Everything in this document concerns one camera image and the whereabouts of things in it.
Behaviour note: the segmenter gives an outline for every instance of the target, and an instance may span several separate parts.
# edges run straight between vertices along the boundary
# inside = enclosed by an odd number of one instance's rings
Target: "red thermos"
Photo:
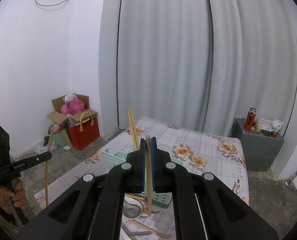
[[[252,126],[253,126],[253,123],[254,123],[254,120],[255,120],[255,116],[256,116],[256,109],[251,107],[248,114],[247,114],[247,118],[246,118],[246,121],[245,121],[245,124],[244,124],[244,128],[246,130],[251,130],[252,129]]]

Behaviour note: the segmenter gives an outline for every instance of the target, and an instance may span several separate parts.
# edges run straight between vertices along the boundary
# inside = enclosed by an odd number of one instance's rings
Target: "red gift bag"
[[[92,121],[88,118],[82,122],[84,114],[89,114]],[[84,112],[80,117],[80,122],[68,129],[71,142],[76,150],[83,150],[87,145],[99,138],[97,118],[93,119],[89,112]]]

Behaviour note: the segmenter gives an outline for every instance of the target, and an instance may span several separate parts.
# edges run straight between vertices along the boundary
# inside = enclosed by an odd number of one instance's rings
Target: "mint green basket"
[[[108,149],[104,150],[104,155],[106,158],[106,164],[108,170],[113,168],[116,165],[124,163],[126,161],[127,153],[117,152],[115,154],[111,154]],[[177,163],[183,166],[183,162],[180,159],[174,158],[170,156],[172,162]],[[146,180],[145,180],[145,190],[141,194],[132,194],[138,197],[144,197],[147,201],[147,197],[145,195],[146,192]],[[172,193],[156,193],[155,191],[152,192],[152,204],[155,206],[159,206],[162,208],[168,208],[170,206],[170,202],[172,200]]]

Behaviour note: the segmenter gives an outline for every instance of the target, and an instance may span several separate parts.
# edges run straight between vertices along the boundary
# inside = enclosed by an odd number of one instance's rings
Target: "gray cabinet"
[[[233,138],[238,138],[243,147],[248,171],[268,171],[279,153],[284,138],[278,134],[276,138],[267,137],[262,132],[244,129],[245,119],[236,118],[232,127]]]

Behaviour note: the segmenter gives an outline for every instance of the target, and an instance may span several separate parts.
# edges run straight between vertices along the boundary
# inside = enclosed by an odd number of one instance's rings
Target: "wooden dowel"
[[[49,151],[49,152],[50,152],[50,147],[52,146],[52,142],[53,142],[54,126],[55,126],[55,123],[53,122],[52,129],[50,131],[49,143],[48,143],[48,146],[47,146],[47,151]],[[46,161],[45,162],[45,184],[44,184],[44,186],[45,186],[46,206],[49,205],[49,201],[48,201],[48,166],[49,166],[49,161]]]
[[[133,109],[130,109],[130,118],[132,121],[132,127],[134,130],[134,138],[135,138],[135,143],[136,143],[136,147],[137,147],[137,151],[139,150],[139,143],[138,143],[138,137],[137,137],[137,130],[136,130],[136,125],[135,125],[135,120],[134,120],[134,114],[133,114]]]
[[[146,199],[144,197],[138,197],[138,196],[130,195],[130,194],[127,194],[127,193],[125,193],[125,197],[130,197],[130,198],[146,201]]]
[[[151,160],[151,138],[146,135],[146,197],[148,216],[152,215],[152,160]]]
[[[133,140],[133,145],[134,145],[134,149],[135,151],[137,151],[137,146],[136,146],[136,141],[135,141],[135,134],[134,134],[134,131],[133,131],[133,126],[132,126],[132,119],[130,117],[130,111],[127,112],[128,113],[128,116],[129,116],[129,121],[130,121],[130,133],[132,135],[132,140]]]
[[[140,222],[137,222],[137,221],[134,220],[134,219],[131,219],[130,221],[131,221],[132,223],[134,223],[135,225],[138,225],[139,227],[144,228],[144,229],[146,229],[147,231],[152,232],[153,234],[156,234],[156,235],[158,235],[158,236],[162,236],[162,237],[164,237],[164,238],[166,238],[166,239],[170,239],[170,236],[164,235],[164,234],[162,234],[162,233],[160,233],[160,232],[158,232],[158,231],[156,231],[156,230],[154,230],[154,229],[151,229],[151,228],[149,228],[149,227],[147,227],[147,226],[141,224]]]

